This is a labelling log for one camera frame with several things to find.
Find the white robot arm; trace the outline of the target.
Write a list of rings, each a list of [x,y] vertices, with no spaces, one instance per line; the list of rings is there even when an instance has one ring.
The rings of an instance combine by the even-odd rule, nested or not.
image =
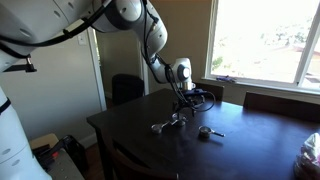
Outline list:
[[[157,82],[191,89],[189,59],[159,55],[168,33],[150,0],[0,0],[0,180],[51,179],[32,135],[92,135],[84,118],[105,105],[92,31],[130,31]]]

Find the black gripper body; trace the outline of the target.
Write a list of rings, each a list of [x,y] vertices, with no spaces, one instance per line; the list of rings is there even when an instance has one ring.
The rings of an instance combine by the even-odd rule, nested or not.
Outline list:
[[[193,106],[192,106],[191,102],[187,101],[187,100],[178,99],[177,101],[173,102],[173,112],[174,113],[178,113],[184,108],[193,109]]]

